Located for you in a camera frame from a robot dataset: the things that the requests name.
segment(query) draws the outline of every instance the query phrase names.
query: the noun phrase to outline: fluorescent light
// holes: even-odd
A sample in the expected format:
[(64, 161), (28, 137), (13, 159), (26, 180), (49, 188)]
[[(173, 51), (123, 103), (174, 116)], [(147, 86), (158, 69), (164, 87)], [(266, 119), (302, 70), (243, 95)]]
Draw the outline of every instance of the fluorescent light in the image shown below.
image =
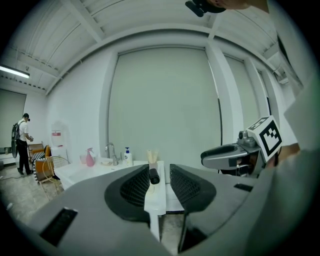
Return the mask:
[(13, 67), (9, 67), (9, 66), (6, 66), (6, 65), (0, 65), (0, 70), (2, 70), (4, 72), (11, 73), (11, 74), (15, 74), (15, 75), (18, 75), (18, 76), (21, 76), (21, 77), (24, 77), (24, 78), (29, 78), (29, 76), (30, 76), (30, 74), (28, 74), (26, 72), (20, 71), (18, 69), (15, 69)]

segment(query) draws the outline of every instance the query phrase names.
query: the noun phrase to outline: wire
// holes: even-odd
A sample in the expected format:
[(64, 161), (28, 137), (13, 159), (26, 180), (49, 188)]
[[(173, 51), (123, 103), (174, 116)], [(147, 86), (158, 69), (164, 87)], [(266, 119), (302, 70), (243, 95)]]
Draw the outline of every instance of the wire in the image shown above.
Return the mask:
[(5, 181), (5, 180), (9, 180), (9, 179), (20, 179), (21, 177), (22, 177), (22, 175), (20, 175), (20, 177), (2, 178), (2, 179), (0, 179), (0, 182)]

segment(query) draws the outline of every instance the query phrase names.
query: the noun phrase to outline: black pants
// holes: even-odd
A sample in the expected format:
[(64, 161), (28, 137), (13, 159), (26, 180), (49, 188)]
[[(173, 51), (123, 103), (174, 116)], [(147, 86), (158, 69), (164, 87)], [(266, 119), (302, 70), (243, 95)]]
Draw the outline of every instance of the black pants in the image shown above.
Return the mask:
[(26, 141), (22, 141), (20, 139), (17, 139), (16, 141), (16, 149), (20, 156), (19, 161), (19, 168), (22, 172), (25, 168), (25, 172), (28, 174), (30, 173), (30, 167), (29, 167), (29, 157), (28, 157), (28, 144)]

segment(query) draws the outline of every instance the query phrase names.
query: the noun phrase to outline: floor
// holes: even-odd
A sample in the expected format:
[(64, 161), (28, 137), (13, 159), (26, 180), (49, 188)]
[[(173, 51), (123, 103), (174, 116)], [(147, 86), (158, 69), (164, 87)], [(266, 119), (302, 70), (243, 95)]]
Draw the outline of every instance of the floor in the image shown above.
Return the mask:
[[(16, 166), (6, 167), (0, 171), (0, 195), (5, 207), (12, 203), (8, 210), (12, 218), (25, 224), (31, 220), (33, 214), (48, 203), (41, 186), (35, 181), (33, 174), (21, 176)], [(57, 191), (53, 183), (43, 184), (48, 197), (53, 199)], [(159, 218), (161, 243), (172, 254), (178, 254), (178, 244), (183, 226), (183, 214), (167, 214)]]

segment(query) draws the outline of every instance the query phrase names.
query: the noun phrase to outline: soap dispenser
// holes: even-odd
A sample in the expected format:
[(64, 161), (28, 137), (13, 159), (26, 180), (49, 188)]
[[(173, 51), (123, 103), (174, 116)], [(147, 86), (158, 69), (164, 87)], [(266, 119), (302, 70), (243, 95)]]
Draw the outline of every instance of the soap dispenser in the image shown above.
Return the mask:
[(86, 165), (88, 167), (92, 167), (95, 165), (95, 160), (93, 159), (92, 155), (90, 154), (90, 152), (93, 153), (92, 151), (92, 147), (88, 148), (87, 149), (87, 153), (86, 153), (86, 158), (85, 158), (85, 161), (86, 161)]
[(124, 153), (124, 162), (125, 165), (130, 167), (130, 166), (134, 166), (134, 162), (132, 160), (132, 154), (129, 152), (129, 148), (126, 147), (125, 153)]

